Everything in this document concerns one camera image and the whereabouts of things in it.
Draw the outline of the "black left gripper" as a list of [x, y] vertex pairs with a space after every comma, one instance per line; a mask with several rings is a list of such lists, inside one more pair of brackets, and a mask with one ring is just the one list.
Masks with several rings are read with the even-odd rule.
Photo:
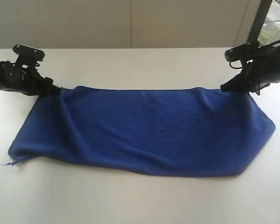
[[60, 95], [62, 88], [53, 85], [51, 79], [42, 77], [33, 67], [20, 68], [10, 61], [0, 62], [4, 91], [19, 92], [27, 96]]

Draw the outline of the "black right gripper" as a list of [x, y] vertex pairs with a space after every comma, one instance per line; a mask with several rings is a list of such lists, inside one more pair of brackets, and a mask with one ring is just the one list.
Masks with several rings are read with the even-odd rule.
[[228, 82], [220, 85], [222, 92], [260, 93], [270, 84], [280, 82], [280, 65], [276, 60], [248, 63], [243, 73], [237, 74]]

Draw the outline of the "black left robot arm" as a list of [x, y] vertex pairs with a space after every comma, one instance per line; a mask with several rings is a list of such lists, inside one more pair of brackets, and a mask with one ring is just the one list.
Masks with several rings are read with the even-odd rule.
[[51, 78], [42, 77], [35, 67], [24, 68], [10, 61], [1, 61], [0, 91], [46, 98], [51, 95], [60, 95], [62, 89], [54, 85]]

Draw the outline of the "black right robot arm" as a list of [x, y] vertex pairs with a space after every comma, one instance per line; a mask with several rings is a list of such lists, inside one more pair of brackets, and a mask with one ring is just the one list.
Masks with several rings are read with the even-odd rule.
[[260, 46], [254, 40], [225, 51], [229, 66], [241, 70], [234, 78], [222, 84], [222, 92], [256, 93], [270, 84], [280, 82], [280, 40]]

